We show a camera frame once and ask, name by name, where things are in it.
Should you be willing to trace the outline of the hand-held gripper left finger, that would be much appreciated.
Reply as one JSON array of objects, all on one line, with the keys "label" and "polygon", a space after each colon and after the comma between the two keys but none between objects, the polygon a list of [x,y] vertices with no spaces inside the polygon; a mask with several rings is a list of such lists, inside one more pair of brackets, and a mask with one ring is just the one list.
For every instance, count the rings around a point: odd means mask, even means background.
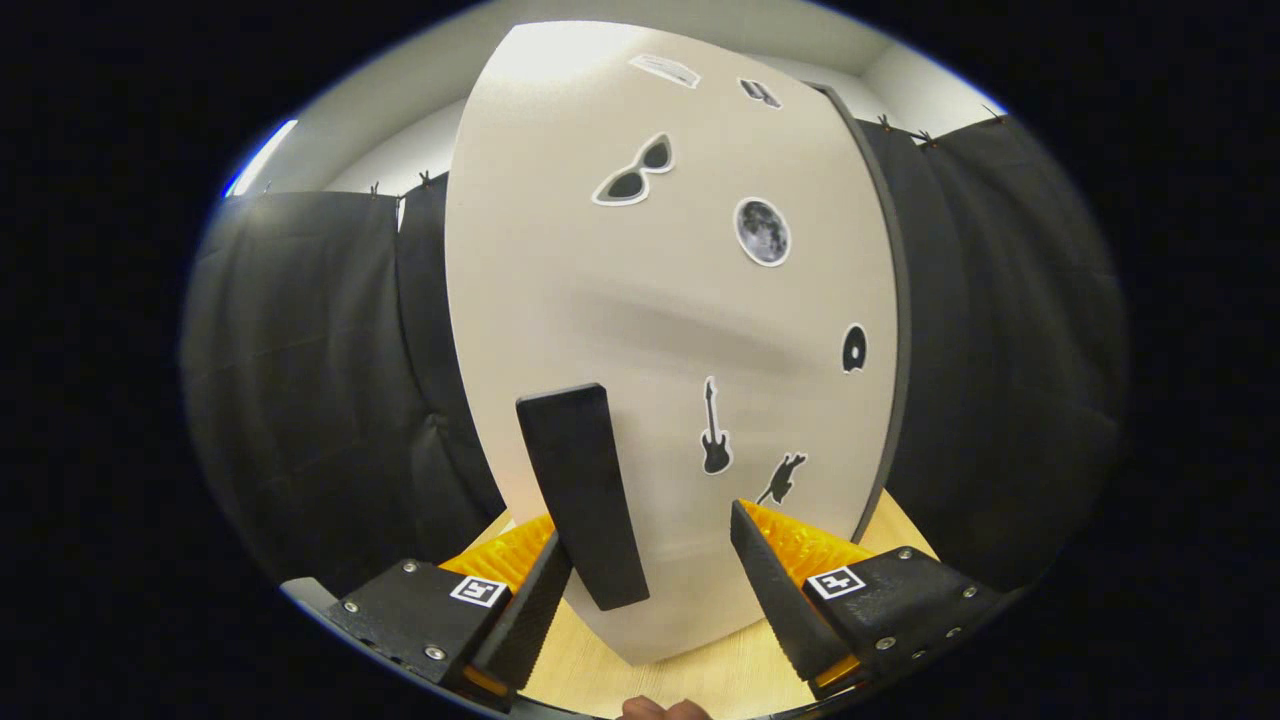
[{"label": "hand-held gripper left finger", "polygon": [[541,515],[439,565],[403,559],[328,603],[378,657],[497,711],[529,683],[572,571]]}]

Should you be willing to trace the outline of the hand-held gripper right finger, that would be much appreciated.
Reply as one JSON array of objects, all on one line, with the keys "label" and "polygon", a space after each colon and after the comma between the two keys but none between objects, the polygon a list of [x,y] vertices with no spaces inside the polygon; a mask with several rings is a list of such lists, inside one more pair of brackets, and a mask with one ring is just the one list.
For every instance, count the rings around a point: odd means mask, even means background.
[{"label": "hand-held gripper right finger", "polygon": [[913,674],[1006,601],[923,550],[874,552],[742,498],[730,538],[780,648],[820,701]]}]

